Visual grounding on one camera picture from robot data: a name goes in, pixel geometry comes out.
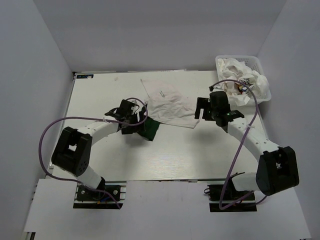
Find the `white green-sleeved t-shirt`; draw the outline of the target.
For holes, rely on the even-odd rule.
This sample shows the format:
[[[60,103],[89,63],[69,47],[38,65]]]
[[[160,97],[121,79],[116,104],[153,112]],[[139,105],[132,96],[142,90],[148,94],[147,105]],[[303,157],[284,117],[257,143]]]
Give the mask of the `white green-sleeved t-shirt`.
[[[195,119],[196,107],[173,85],[161,80],[141,79],[147,98],[145,105],[148,117],[143,131],[138,134],[153,141],[160,124],[194,129],[199,120]]]

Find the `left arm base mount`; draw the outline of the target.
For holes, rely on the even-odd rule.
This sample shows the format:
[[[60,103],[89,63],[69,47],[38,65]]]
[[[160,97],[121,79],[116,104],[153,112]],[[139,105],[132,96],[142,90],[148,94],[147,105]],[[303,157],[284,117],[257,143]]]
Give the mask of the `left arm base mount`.
[[[107,182],[106,193],[94,192],[83,185],[78,184],[73,201],[74,209],[102,209],[119,210],[122,208],[126,197],[127,182]]]

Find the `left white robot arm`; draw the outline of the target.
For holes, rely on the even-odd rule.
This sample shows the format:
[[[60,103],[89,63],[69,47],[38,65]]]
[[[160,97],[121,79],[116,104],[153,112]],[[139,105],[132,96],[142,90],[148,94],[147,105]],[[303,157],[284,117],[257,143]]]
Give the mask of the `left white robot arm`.
[[[90,167],[93,145],[104,138],[120,132],[123,135],[145,129],[148,118],[147,106],[138,98],[123,99],[119,107],[104,114],[103,118],[79,117],[79,120],[93,121],[83,127],[65,127],[53,151],[53,165],[73,175],[74,182],[83,184],[88,193],[99,200],[105,196],[106,181]]]

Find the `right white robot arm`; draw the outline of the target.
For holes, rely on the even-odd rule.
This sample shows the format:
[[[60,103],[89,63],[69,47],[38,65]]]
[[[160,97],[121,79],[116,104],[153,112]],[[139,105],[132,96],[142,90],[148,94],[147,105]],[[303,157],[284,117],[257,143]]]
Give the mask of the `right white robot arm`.
[[[290,147],[281,147],[249,125],[238,110],[231,110],[227,94],[211,92],[208,98],[196,102],[196,119],[214,121],[226,133],[236,138],[257,160],[256,172],[232,176],[225,188],[226,195],[236,200],[244,191],[260,191],[271,196],[296,187],[300,183],[297,158]]]

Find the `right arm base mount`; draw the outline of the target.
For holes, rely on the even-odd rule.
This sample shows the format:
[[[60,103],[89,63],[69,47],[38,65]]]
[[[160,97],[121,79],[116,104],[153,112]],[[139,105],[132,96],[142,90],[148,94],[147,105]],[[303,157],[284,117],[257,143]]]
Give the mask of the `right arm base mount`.
[[[210,184],[203,191],[203,193],[208,197],[209,210],[211,213],[240,213],[257,211],[256,198],[253,193],[247,198],[237,201],[232,206],[221,210],[219,208],[219,202],[222,190],[223,184]],[[236,191],[233,185],[227,186],[223,196],[222,206],[228,205],[248,193],[248,191]]]

